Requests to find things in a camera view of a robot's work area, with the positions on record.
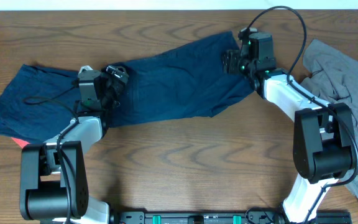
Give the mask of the navy blue shorts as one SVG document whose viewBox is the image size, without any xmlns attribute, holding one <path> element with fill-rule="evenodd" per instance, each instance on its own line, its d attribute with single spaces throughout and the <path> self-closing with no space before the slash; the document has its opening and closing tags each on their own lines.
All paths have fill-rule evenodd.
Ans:
<svg viewBox="0 0 358 224">
<path fill-rule="evenodd" d="M 229 31 L 153 57 L 118 62 L 129 81 L 111 113 L 110 127 L 213 117 L 242 101 L 253 92 L 249 82 L 225 73 L 221 60 L 225 51 L 238 48 Z"/>
</svg>

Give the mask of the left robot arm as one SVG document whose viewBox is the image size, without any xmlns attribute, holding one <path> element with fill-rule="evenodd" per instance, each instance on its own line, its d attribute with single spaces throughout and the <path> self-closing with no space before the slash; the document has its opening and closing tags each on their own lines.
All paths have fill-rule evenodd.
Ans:
<svg viewBox="0 0 358 224">
<path fill-rule="evenodd" d="M 81 98 L 67 110 L 70 124 L 42 144 L 21 152 L 20 213 L 41 223 L 109 223 L 110 208 L 90 196 L 84 154 L 109 128 L 110 112 L 129 75 L 124 67 L 80 68 L 75 87 Z"/>
</svg>

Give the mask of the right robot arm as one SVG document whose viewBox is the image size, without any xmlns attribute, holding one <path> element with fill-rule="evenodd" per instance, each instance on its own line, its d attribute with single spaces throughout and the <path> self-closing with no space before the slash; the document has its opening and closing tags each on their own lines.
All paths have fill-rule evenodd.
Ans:
<svg viewBox="0 0 358 224">
<path fill-rule="evenodd" d="M 301 87 L 288 71 L 277 68 L 271 50 L 227 50 L 223 70 L 244 75 L 265 100 L 278 106 L 294 124 L 293 162 L 297 177 L 277 212 L 265 209 L 271 223 L 342 223 L 346 213 L 318 213 L 328 190 L 352 182 L 358 173 L 358 147 L 351 110 L 332 104 Z"/>
</svg>

